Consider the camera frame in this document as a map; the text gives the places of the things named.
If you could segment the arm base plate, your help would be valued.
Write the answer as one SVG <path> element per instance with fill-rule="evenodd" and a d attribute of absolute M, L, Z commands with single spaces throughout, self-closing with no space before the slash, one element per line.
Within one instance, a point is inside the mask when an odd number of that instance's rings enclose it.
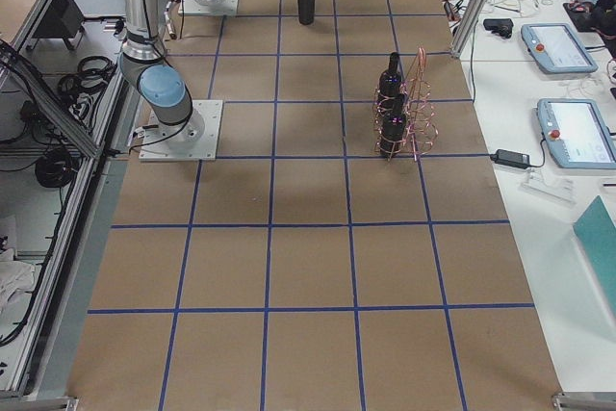
<path fill-rule="evenodd" d="M 223 111 L 222 100 L 194 100 L 192 116 L 176 127 L 161 124 L 150 111 L 148 124 L 139 148 L 142 162 L 214 161 Z"/>
<path fill-rule="evenodd" d="M 179 13 L 187 16 L 235 16 L 239 0 L 181 0 Z"/>

